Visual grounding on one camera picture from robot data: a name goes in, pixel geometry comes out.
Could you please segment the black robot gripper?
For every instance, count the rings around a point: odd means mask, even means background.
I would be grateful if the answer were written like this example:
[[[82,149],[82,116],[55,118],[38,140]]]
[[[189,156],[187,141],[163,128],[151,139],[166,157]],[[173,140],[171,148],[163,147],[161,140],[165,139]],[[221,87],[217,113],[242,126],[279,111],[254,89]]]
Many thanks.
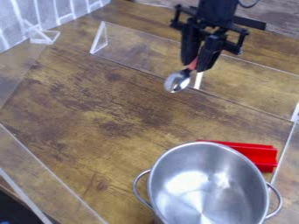
[[[213,68],[222,51],[242,52],[249,30],[235,26],[239,5],[239,0],[201,0],[195,8],[175,6],[171,27],[182,32],[182,63],[199,55],[199,73]]]

